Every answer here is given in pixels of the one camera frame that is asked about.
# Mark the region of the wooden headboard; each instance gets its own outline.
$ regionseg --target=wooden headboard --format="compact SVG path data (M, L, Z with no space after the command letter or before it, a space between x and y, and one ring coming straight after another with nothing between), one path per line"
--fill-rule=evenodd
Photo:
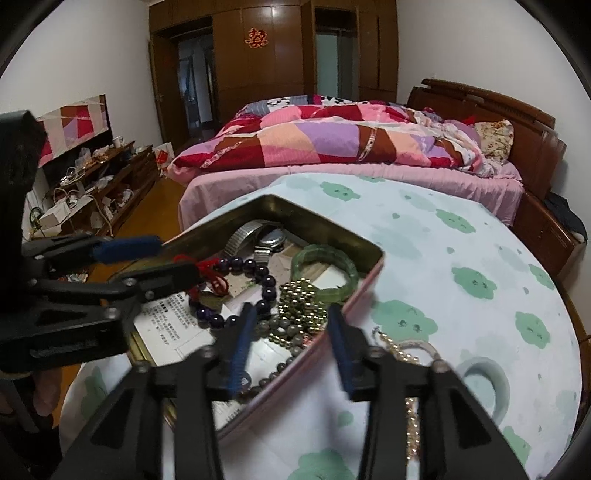
M511 121L515 142L509 161L516 166L524 186L540 200L550 190L552 175L563 158L566 145L554 131L556 119L527 103L500 93L462 83L425 79L415 87L407 105L415 110L433 108L443 119L477 122Z

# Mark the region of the white box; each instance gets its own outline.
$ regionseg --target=white box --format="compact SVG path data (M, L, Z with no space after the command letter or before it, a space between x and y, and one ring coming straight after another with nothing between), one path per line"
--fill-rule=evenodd
M42 228L51 228L52 226L61 224L66 218L68 218L69 214L70 208L68 207L67 202L62 200L46 211L43 216L39 218L39 223Z

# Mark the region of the tablecloth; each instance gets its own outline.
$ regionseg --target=tablecloth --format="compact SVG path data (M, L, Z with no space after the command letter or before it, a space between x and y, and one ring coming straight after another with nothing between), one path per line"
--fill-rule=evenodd
M198 224L265 194L313 210L378 244L385 267L358 323L394 340L432 343L453 367L474 356L497 362L509 380L499 429L530 478L565 451L581 389L579 348L569 315L540 263L478 203L395 181L296 174L236 199ZM67 446L129 368L125 356L86 364L60 423ZM494 390L467 385L487 411ZM368 405L348 402L330 356L240 438L223 445L228 480L356 478ZM165 470L171 471L170 433ZM411 462L409 478L417 478Z

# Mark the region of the patchwork quilt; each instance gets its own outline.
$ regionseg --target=patchwork quilt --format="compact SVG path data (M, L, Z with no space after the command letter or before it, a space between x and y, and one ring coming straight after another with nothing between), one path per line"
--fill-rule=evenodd
M319 95L247 105L215 138L180 154L173 169L194 177L318 163L395 163L495 174L477 143L433 111Z

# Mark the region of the metal watch band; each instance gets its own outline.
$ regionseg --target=metal watch band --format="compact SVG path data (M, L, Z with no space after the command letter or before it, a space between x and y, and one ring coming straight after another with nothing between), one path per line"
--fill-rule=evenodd
M271 250L268 247L255 247L254 260L257 265L268 265L271 259Z
M268 220L252 220L242 225L228 240L223 249L224 256L235 257L245 244L256 238L261 229L267 225L279 226L280 224Z

